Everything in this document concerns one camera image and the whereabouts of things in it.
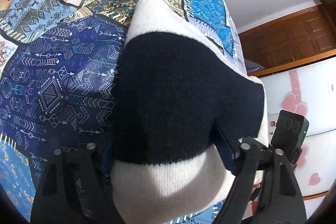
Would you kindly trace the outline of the blue patchwork bed sheet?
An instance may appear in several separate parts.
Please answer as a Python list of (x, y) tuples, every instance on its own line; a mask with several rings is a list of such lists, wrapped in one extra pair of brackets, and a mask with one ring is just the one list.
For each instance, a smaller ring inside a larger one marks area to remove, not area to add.
[[(224, 0), (164, 0), (245, 72)], [(48, 156), (110, 128), (118, 59), (138, 0), (1, 0), (1, 200), (23, 222)]]

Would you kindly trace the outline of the black and white knit sweater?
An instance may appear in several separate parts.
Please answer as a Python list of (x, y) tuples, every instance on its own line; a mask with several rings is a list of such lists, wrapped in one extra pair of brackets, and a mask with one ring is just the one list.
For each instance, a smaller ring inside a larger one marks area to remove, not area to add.
[(163, 0), (139, 0), (113, 89), (114, 204), (126, 223), (166, 223), (228, 195), (212, 135), (268, 144), (262, 82)]

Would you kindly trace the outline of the brown wooden door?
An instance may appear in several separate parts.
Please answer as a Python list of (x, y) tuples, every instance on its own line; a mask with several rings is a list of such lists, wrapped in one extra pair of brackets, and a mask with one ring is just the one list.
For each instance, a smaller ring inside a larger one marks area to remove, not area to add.
[(319, 1), (239, 35), (248, 74), (268, 75), (335, 55), (335, 0)]

